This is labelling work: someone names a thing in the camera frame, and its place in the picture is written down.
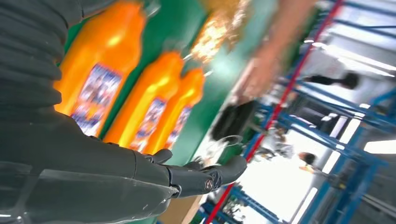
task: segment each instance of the green panel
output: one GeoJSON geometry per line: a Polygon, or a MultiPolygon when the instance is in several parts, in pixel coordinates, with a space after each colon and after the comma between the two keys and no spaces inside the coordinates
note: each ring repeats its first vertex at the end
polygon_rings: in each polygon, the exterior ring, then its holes
{"type": "Polygon", "coordinates": [[[252,9],[254,14],[241,42],[230,54],[223,48],[211,63],[213,74],[206,81],[204,97],[192,110],[172,150],[174,156],[169,163],[183,165],[197,150],[252,52],[261,42],[263,32],[276,9],[276,0],[254,0],[252,9]]]}
{"type": "MultiPolygon", "coordinates": [[[[110,127],[143,69],[162,52],[163,43],[166,40],[173,40],[191,44],[207,17],[207,12],[197,0],[161,0],[160,2],[162,6],[160,12],[148,21],[143,33],[141,61],[122,88],[101,136],[110,127]]],[[[276,0],[254,0],[253,5],[254,15],[245,29],[243,40],[230,54],[225,49],[221,49],[210,64],[213,74],[207,78],[204,97],[192,110],[174,146],[174,156],[170,163],[184,165],[191,159],[253,50],[261,42],[263,31],[276,8],[276,0]]],[[[70,30],[67,48],[80,28],[81,25],[70,30]]],[[[155,218],[134,223],[152,224],[153,222],[155,218]]]]}

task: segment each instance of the ceiling light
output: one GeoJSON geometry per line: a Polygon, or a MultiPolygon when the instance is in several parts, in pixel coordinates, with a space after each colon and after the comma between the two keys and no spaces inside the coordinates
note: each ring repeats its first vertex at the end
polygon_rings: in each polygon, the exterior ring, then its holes
{"type": "Polygon", "coordinates": [[[364,151],[371,154],[396,154],[396,140],[371,141],[366,144],[364,151]]]}

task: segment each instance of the colorful label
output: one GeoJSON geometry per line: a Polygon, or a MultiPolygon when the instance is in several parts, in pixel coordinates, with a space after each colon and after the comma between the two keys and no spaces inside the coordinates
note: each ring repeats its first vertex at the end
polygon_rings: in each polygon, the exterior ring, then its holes
{"type": "Polygon", "coordinates": [[[120,86],[121,76],[96,64],[74,105],[71,117],[86,135],[96,135],[120,86]]]}
{"type": "Polygon", "coordinates": [[[146,147],[150,135],[156,130],[158,122],[165,110],[166,102],[161,99],[154,99],[148,109],[140,128],[132,141],[130,147],[139,152],[146,147]]]}
{"type": "Polygon", "coordinates": [[[172,133],[170,133],[166,144],[172,146],[173,143],[176,142],[177,138],[179,137],[180,133],[182,132],[183,126],[187,122],[187,119],[191,113],[191,107],[185,107],[180,114],[179,118],[177,119],[176,126],[173,129],[172,133]]]}

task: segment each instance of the cardboard box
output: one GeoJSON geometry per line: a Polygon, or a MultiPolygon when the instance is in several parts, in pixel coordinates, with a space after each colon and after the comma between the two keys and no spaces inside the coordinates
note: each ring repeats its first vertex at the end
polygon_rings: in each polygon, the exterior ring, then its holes
{"type": "Polygon", "coordinates": [[[189,224],[197,213],[202,196],[172,199],[166,212],[158,217],[163,224],[189,224]]]}

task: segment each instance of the black object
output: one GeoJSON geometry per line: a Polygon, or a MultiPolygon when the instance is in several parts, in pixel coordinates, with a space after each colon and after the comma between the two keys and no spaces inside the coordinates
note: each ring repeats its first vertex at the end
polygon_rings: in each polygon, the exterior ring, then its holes
{"type": "Polygon", "coordinates": [[[329,77],[325,77],[325,76],[321,76],[321,75],[314,75],[311,77],[304,78],[304,81],[311,82],[311,83],[323,84],[323,85],[332,85],[332,84],[339,83],[344,88],[353,90],[359,85],[360,78],[357,73],[350,71],[341,79],[329,78],[329,77]]]}
{"type": "Polygon", "coordinates": [[[239,106],[228,106],[214,126],[211,132],[212,138],[219,141],[227,136],[243,135],[243,131],[255,114],[257,105],[258,103],[253,100],[239,106]]]}
{"type": "Polygon", "coordinates": [[[242,158],[202,170],[160,165],[168,150],[144,156],[103,143],[54,110],[61,101],[52,88],[61,79],[55,63],[63,58],[67,28],[112,2],[0,1],[0,223],[130,222],[161,214],[176,195],[235,181],[245,170],[242,158]],[[192,186],[194,179],[204,184],[192,186]]]}

